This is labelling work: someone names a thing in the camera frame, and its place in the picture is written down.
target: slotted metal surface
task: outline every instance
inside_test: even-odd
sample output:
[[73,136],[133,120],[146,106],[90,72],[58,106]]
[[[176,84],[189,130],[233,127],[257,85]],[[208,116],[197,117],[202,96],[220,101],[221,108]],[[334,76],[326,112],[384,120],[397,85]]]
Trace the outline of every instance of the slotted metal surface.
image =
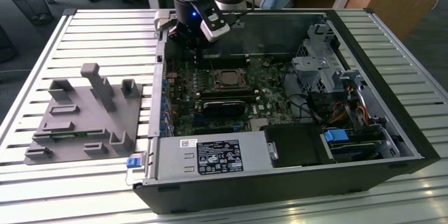
[[[157,216],[132,193],[125,158],[26,166],[24,152],[46,108],[52,78],[85,86],[80,66],[97,62],[110,84],[144,84],[137,151],[146,148],[152,71],[156,53],[153,10],[78,10],[61,18],[30,79],[1,128],[0,223],[426,223],[448,216],[446,95],[413,57],[362,10],[338,14],[402,105],[432,142],[441,161],[368,192],[254,206]],[[342,50],[350,65],[349,54]]]

